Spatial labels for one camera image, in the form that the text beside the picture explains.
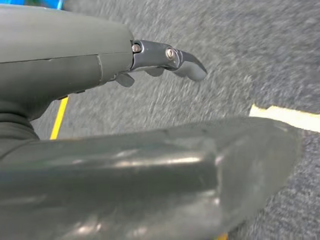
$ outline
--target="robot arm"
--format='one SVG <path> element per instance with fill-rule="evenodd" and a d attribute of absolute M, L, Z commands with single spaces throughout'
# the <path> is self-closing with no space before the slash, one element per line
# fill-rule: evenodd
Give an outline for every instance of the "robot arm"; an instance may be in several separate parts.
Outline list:
<path fill-rule="evenodd" d="M 134 40 L 119 23 L 16 5 L 1 5 L 0 21 L 1 113 L 33 120 L 71 93 L 114 80 L 131 86 L 132 71 L 158 76 L 167 69 L 195 81 L 207 75 L 189 53 Z"/>

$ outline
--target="gray carpet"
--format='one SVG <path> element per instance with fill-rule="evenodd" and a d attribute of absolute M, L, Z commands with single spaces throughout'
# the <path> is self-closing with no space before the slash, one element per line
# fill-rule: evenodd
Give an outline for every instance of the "gray carpet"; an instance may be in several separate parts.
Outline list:
<path fill-rule="evenodd" d="M 112 82 L 72 95 L 60 138 L 247 116 L 252 103 L 320 114 L 316 0 L 67 0 L 65 8 L 128 24 L 136 39 L 194 53 L 209 74 L 199 84 L 137 73 L 131 88 Z M 42 138 L 49 138 L 57 106 L 33 123 Z M 229 238 L 320 236 L 320 134 L 305 132 L 304 146 L 288 186 Z"/>

